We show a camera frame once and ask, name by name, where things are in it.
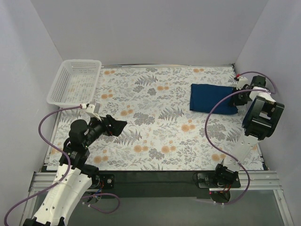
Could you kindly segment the blue printed t shirt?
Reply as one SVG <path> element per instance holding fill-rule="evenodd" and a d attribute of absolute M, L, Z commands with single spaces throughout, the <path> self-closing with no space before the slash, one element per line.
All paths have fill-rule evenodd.
<path fill-rule="evenodd" d="M 232 87 L 226 86 L 191 84 L 190 110 L 200 113 L 210 113 L 219 101 L 232 93 L 232 90 Z M 238 109 L 230 105 L 230 98 L 228 98 L 219 104 L 213 113 L 234 115 L 238 113 Z"/>

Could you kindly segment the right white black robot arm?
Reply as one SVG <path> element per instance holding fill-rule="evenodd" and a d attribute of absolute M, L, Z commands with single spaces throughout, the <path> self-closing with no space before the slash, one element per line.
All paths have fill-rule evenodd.
<path fill-rule="evenodd" d="M 231 153 L 215 168 L 213 183 L 218 187 L 229 187 L 237 182 L 238 172 L 242 169 L 240 165 L 250 151 L 276 129 L 285 105 L 272 98 L 266 79 L 261 73 L 251 81 L 240 74 L 235 77 L 237 86 L 233 89 L 230 104 L 241 106 L 250 102 L 251 105 L 242 122 L 242 135 Z"/>

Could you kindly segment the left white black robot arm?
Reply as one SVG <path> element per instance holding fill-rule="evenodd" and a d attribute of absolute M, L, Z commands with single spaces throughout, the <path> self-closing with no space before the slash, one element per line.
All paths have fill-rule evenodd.
<path fill-rule="evenodd" d="M 89 146 L 101 135 L 119 136 L 126 125 L 126 121 L 115 120 L 110 115 L 92 117 L 89 122 L 82 119 L 72 122 L 52 186 L 37 212 L 24 225 L 67 225 L 82 195 L 100 183 L 99 169 L 86 164 Z"/>

